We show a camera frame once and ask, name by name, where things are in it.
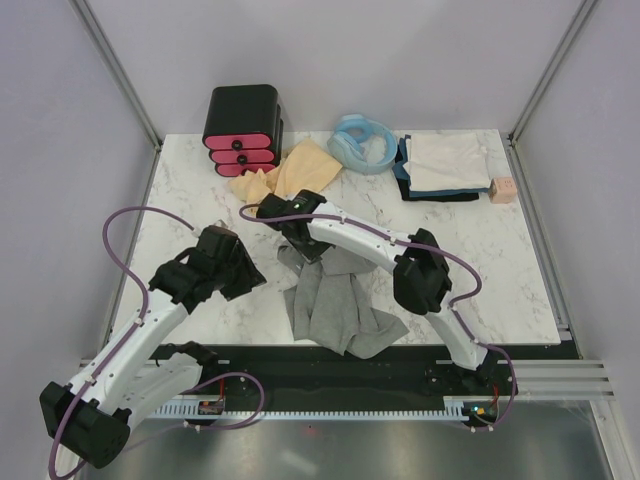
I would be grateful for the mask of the pink cube power strip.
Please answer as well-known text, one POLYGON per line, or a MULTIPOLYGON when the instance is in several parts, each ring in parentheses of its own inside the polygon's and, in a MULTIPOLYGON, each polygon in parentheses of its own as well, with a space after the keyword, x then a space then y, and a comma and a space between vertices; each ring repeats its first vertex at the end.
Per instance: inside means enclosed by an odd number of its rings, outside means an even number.
POLYGON ((517 185, 512 177, 495 177, 492 179, 488 191, 488 196, 491 203, 511 203, 517 197, 517 194, 517 185))

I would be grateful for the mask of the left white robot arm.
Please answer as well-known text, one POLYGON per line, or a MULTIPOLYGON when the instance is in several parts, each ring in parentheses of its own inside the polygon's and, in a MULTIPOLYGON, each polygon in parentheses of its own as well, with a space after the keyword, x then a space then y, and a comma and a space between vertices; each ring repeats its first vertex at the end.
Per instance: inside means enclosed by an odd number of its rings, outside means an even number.
POLYGON ((173 397, 208 393, 219 382, 219 356, 195 341, 176 345, 153 372, 139 372, 160 343, 213 293, 230 301, 264 284, 238 235, 211 225, 195 246, 162 264, 142 307, 66 384, 49 383, 39 403, 46 431, 83 463, 109 465, 132 430, 173 397))

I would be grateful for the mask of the black pink drawer box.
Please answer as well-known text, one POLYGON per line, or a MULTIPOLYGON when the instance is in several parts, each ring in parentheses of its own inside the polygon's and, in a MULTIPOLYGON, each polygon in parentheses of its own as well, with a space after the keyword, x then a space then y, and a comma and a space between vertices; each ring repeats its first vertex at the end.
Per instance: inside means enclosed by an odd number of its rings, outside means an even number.
POLYGON ((218 86, 211 94, 202 143, 222 177, 268 173, 280 164, 283 130, 275 87, 218 86))

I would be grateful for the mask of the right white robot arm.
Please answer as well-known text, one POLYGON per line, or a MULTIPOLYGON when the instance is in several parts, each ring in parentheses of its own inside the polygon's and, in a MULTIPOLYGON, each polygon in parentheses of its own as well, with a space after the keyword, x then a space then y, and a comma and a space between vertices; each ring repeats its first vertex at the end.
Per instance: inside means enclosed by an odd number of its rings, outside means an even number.
POLYGON ((396 303, 425 317, 444 341, 460 386, 477 394, 493 383, 496 354, 457 309, 460 301, 481 292, 482 279, 468 262, 442 250, 431 232, 384 229, 309 190, 291 200, 267 195, 256 207, 255 220, 281 233, 308 262, 341 249, 389 273, 396 303))

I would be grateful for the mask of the white blue folded t shirt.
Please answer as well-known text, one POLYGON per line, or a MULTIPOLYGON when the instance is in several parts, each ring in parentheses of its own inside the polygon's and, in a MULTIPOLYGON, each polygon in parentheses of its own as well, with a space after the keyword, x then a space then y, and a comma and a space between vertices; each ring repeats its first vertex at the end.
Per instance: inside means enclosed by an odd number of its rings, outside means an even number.
POLYGON ((407 202, 472 202, 489 190, 488 150, 475 133, 405 135, 392 167, 407 202))

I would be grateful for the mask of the grey t shirt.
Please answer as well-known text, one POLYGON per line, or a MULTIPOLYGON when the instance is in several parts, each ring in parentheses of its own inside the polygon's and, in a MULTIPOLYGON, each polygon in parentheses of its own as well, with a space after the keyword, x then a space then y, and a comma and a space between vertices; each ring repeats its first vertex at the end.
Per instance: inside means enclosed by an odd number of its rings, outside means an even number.
POLYGON ((358 280, 375 263, 339 247, 310 263, 289 243, 279 246, 277 258, 298 277, 283 292, 294 340, 369 359, 409 333, 401 319, 371 306, 358 280))

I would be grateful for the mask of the light blue headphones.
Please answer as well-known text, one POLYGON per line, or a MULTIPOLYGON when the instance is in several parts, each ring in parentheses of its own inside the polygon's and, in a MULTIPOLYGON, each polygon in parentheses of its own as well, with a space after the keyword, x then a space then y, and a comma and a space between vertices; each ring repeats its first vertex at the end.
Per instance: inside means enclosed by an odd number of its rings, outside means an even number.
POLYGON ((361 114, 343 116, 326 142, 329 154, 343 167, 365 175, 381 174, 395 164, 398 142, 385 125, 361 114), (366 159, 364 144, 372 137, 385 143, 385 153, 376 163, 366 159))

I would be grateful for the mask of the yellow t shirt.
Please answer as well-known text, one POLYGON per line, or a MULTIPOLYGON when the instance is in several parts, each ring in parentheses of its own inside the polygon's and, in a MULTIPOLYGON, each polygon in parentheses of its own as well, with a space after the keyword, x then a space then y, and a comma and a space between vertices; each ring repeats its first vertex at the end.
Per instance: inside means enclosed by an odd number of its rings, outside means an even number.
POLYGON ((267 173, 262 169, 257 173, 247 172, 230 180, 228 186, 240 201, 258 204, 268 194, 287 198, 301 190, 320 193, 341 170, 338 160, 315 141, 306 138, 275 169, 267 173))

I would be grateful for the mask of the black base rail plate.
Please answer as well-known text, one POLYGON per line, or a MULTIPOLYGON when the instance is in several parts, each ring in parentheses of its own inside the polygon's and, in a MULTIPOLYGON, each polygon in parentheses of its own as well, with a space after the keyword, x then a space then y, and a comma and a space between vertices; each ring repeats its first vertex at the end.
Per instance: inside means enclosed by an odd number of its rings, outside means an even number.
POLYGON ((203 388, 222 393, 225 404, 242 410, 382 408, 444 405, 447 397, 508 399, 518 392, 515 376, 500 353, 487 385, 467 382, 438 346, 392 346, 370 359, 339 355, 322 347, 208 345, 201 375, 244 372, 250 379, 226 379, 203 388))

